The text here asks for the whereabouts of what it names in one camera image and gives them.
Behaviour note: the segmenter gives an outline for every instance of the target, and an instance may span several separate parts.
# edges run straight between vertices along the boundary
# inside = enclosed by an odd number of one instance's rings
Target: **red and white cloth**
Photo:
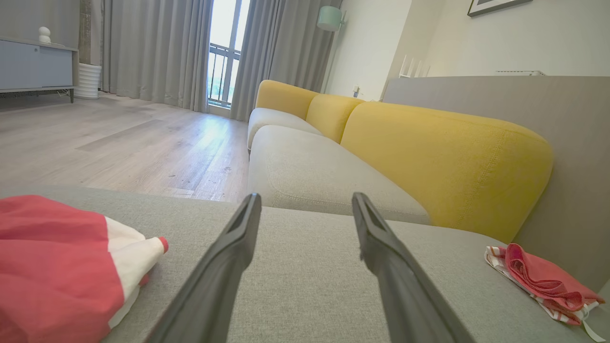
[[[47,198],[0,200],[0,342],[99,342],[167,249]]]
[[[514,243],[507,248],[487,247],[485,261],[526,291],[554,320],[583,324],[593,340],[606,341],[584,321],[592,309],[605,301],[556,264],[528,254]]]

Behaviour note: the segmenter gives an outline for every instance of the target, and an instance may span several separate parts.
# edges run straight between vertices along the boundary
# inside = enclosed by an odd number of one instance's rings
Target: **sofa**
[[[248,192],[276,208],[384,218],[510,242],[547,185],[548,142],[502,120],[263,81],[248,123]]]
[[[62,186],[0,189],[0,198],[38,194],[165,236],[169,250],[153,267],[133,307],[103,343],[141,343],[239,204]],[[475,342],[592,342],[581,327],[551,318],[487,265],[476,233],[392,222]],[[588,324],[610,337],[602,305]],[[353,217],[262,209],[254,258],[242,276],[227,342],[389,342],[377,279],[359,259]]]

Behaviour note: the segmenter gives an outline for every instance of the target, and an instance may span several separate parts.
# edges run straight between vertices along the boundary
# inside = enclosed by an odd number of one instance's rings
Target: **framed picture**
[[[523,4],[532,0],[472,0],[469,16],[477,16],[483,13],[493,12],[495,10],[505,9],[510,6]]]

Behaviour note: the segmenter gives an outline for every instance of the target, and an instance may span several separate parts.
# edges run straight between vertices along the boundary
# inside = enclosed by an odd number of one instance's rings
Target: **green lamp shade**
[[[337,7],[323,6],[320,8],[318,27],[326,31],[339,31],[342,17],[343,14]]]

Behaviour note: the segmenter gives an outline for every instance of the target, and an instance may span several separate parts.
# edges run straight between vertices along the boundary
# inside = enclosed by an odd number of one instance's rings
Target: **white plant pot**
[[[80,99],[97,99],[99,87],[99,74],[102,67],[99,65],[78,64],[78,83],[74,88],[74,97]]]

